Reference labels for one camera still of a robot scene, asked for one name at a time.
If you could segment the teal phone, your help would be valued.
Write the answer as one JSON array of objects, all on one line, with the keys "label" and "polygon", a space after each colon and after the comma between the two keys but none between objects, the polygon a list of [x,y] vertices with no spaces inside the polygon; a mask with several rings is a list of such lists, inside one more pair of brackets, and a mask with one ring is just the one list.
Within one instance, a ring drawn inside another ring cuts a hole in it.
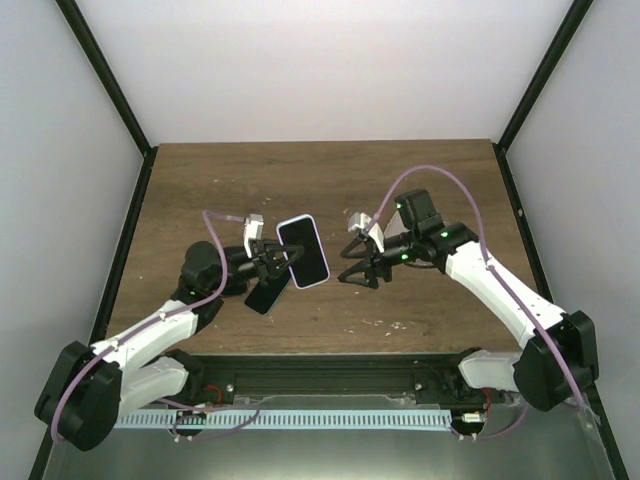
[{"label": "teal phone", "polygon": [[244,300],[245,306],[260,315],[268,315],[286,290],[290,280],[290,274],[285,272],[266,284],[257,283]]}]

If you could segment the beige phone case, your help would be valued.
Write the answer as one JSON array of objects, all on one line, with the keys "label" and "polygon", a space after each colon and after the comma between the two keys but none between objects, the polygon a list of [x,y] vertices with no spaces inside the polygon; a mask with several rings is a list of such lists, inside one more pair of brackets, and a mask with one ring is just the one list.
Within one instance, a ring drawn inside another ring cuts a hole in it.
[{"label": "beige phone case", "polygon": [[393,236],[406,232],[400,212],[395,211],[384,230],[384,238],[388,239]]}]

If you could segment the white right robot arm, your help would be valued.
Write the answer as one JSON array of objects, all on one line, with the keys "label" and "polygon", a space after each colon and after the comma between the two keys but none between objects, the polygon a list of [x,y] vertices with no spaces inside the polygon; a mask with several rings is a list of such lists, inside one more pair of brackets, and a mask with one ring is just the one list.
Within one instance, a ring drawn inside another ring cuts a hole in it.
[{"label": "white right robot arm", "polygon": [[507,328],[520,350],[474,350],[444,378],[447,396],[465,403],[480,388],[520,394],[549,411],[582,393],[599,377],[595,326],[582,311],[568,313],[519,280],[461,222],[447,224],[429,192],[416,189],[395,199],[398,229],[380,226],[356,212],[348,221],[354,240],[341,256],[354,260],[338,279],[376,289],[398,265],[435,268],[471,292]]}]

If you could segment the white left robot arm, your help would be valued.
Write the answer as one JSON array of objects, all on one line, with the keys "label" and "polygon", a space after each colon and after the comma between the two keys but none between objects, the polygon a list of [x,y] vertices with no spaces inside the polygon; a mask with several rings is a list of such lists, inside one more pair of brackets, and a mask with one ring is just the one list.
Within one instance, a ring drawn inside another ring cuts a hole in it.
[{"label": "white left robot arm", "polygon": [[302,245],[253,240],[218,249],[209,241],[186,251],[177,288],[156,312],[91,345],[74,341],[59,354],[34,407],[52,438],[81,451],[98,446],[117,421],[150,403],[196,402],[203,368],[176,348],[212,323],[225,296],[244,294],[250,280],[272,286],[308,253]]}]

